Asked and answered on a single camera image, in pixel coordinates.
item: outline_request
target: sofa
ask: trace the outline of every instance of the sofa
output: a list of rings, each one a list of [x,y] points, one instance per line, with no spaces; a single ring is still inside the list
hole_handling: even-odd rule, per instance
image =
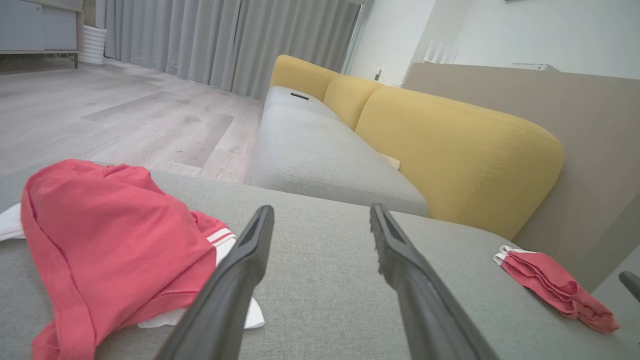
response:
[[[400,161],[399,171],[381,155]],[[469,225],[512,240],[563,165],[548,131],[497,111],[277,58],[254,186]]]
[[[0,211],[20,201],[40,167],[0,177]],[[154,181],[189,209],[240,233],[270,204],[275,226],[266,274],[255,290],[266,320],[244,332],[240,359],[409,359],[396,293],[378,273],[369,208],[334,200],[163,172]],[[561,316],[492,261],[510,241],[473,227],[393,212],[413,244],[501,359],[637,359],[616,333]],[[24,240],[0,241],[0,348],[28,359],[52,318]],[[153,359],[171,327],[128,327],[106,338],[96,359]]]

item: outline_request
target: red towel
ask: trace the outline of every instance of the red towel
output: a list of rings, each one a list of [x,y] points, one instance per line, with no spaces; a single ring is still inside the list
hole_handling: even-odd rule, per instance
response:
[[[578,318],[605,334],[620,328],[611,311],[550,256],[542,252],[509,251],[500,266],[568,318]]]
[[[21,221],[54,312],[34,359],[93,359],[109,333],[188,307],[216,266],[206,237],[227,227],[145,168],[80,160],[29,178]]]

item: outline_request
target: wooden floor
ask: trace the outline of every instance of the wooden floor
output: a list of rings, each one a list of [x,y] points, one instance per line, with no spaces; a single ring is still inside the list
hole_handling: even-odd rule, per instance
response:
[[[50,63],[0,67],[0,175],[78,158],[244,182],[263,101],[115,60]]]

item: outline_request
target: black phone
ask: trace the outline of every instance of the black phone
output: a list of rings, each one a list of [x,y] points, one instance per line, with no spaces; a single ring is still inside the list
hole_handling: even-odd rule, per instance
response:
[[[272,232],[273,208],[263,206],[204,284],[156,360],[237,359],[249,301],[266,271]]]
[[[396,290],[414,359],[482,359],[497,356],[438,274],[381,204],[371,206],[379,272]]]
[[[291,95],[296,96],[296,97],[299,97],[299,98],[304,99],[304,100],[309,100],[309,98],[308,98],[308,97],[306,97],[306,96],[302,96],[302,95],[300,95],[300,94],[296,94],[296,93],[294,93],[294,92],[292,92],[292,93],[291,93]]]

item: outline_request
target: gray cabinet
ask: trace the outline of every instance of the gray cabinet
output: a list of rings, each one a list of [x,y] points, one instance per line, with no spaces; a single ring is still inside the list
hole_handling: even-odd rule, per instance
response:
[[[44,50],[42,5],[20,0],[0,1],[0,50]]]
[[[77,52],[81,6],[73,10],[52,0],[0,0],[0,53]]]

